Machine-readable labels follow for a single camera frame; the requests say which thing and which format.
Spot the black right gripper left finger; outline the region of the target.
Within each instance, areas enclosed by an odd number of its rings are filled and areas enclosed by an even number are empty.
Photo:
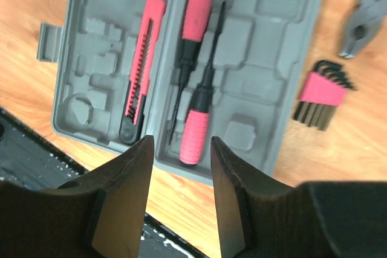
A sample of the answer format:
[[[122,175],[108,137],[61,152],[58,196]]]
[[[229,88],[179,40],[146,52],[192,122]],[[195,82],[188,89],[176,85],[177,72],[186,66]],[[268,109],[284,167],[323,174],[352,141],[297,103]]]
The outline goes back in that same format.
[[[147,135],[56,189],[1,182],[1,256],[137,257],[153,163]]]

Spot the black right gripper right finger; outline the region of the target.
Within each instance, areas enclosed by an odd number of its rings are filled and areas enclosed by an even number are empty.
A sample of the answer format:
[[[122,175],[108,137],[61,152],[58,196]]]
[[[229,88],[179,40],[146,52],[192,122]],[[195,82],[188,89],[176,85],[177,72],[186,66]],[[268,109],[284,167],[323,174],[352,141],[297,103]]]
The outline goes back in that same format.
[[[386,182],[281,183],[219,137],[210,161],[223,257],[385,257]]]

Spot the pink black utility knife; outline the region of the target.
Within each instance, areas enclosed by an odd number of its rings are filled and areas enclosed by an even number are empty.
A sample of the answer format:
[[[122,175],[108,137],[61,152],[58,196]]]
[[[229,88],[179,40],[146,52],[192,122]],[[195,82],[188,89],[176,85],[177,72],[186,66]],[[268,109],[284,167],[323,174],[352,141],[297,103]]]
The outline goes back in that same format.
[[[143,10],[119,130],[121,142],[130,146],[136,143],[141,135],[155,46],[166,5],[165,0],[146,0]]]

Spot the pink black screwdriver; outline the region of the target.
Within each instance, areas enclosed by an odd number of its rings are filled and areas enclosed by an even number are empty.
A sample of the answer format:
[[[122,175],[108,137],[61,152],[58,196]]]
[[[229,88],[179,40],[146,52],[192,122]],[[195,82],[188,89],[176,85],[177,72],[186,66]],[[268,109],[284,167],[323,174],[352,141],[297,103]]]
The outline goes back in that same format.
[[[190,74],[195,70],[207,23],[212,0],[188,0],[184,15],[181,54],[179,58],[178,92],[172,114],[172,126],[168,142],[173,138],[178,108],[183,90],[187,86]]]
[[[197,84],[189,103],[180,148],[180,161],[189,166],[198,164],[206,140],[209,127],[210,106],[214,92],[213,78],[215,69],[213,67],[213,61],[220,35],[223,32],[226,19],[226,6],[227,2],[223,1],[213,37],[210,56],[203,70],[201,81]]]

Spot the grey plastic tool case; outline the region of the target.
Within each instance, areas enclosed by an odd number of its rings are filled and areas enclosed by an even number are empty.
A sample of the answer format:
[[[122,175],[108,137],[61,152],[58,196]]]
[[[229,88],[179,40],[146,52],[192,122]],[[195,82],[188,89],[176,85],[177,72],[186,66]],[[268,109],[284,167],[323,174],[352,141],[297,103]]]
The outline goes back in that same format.
[[[211,184],[220,137],[266,174],[278,159],[321,0],[68,0],[37,58],[58,65],[56,133]]]

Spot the pink black pliers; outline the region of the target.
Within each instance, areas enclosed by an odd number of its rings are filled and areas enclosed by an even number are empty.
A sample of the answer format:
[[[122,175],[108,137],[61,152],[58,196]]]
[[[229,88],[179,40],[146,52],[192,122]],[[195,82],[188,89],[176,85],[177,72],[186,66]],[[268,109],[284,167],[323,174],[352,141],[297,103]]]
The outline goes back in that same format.
[[[338,55],[352,59],[377,35],[386,16],[386,0],[358,0],[342,35]]]

